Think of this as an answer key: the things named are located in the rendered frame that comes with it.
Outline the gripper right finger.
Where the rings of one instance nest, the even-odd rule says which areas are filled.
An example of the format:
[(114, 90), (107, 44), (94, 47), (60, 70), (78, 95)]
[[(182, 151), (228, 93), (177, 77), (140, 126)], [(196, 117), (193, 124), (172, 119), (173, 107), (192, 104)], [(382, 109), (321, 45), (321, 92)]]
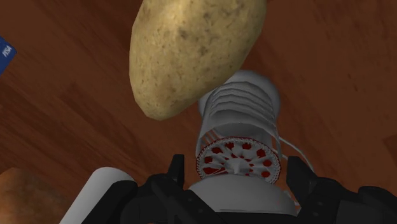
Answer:
[(397, 224), (397, 196), (381, 187), (352, 192), (299, 157), (288, 158), (286, 183), (301, 206), (297, 224)]

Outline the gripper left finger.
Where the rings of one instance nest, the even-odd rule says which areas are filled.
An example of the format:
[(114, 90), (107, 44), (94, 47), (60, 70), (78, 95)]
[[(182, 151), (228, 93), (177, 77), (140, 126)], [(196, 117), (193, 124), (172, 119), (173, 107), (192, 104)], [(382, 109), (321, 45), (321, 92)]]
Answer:
[(113, 183), (81, 224), (224, 224), (224, 220), (191, 190), (184, 190), (185, 156), (175, 154), (165, 174), (138, 186), (132, 180)]

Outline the white ribbed tool, red-dotted disc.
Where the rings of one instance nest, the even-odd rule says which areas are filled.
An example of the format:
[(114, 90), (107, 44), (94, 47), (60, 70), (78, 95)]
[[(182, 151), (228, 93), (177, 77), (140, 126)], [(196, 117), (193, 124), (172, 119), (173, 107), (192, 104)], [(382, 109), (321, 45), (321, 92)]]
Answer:
[(276, 186), (286, 158), (278, 135), (280, 100), (263, 75), (237, 71), (198, 101), (200, 181), (190, 187), (216, 212), (296, 216), (298, 202)]

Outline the orange brown rough lump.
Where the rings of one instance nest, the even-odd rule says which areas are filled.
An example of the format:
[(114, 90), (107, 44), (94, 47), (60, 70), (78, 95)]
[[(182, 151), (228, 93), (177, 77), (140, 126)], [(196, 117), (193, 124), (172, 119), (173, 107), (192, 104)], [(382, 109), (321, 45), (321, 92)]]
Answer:
[(69, 201), (49, 184), (17, 168), (0, 174), (0, 224), (59, 224)]

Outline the brown potato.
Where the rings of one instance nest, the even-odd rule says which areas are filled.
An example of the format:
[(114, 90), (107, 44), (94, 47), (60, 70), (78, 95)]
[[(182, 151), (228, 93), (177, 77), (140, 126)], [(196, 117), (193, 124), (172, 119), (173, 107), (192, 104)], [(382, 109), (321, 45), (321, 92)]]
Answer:
[(267, 0), (143, 0), (132, 26), (134, 99), (155, 120), (224, 83), (258, 39)]

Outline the blue card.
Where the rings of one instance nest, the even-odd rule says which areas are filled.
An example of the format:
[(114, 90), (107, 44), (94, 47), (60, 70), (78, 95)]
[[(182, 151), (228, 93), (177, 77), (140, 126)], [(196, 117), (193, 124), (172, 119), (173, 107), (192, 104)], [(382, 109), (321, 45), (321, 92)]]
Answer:
[(16, 54), (16, 49), (0, 36), (0, 75), (4, 73)]

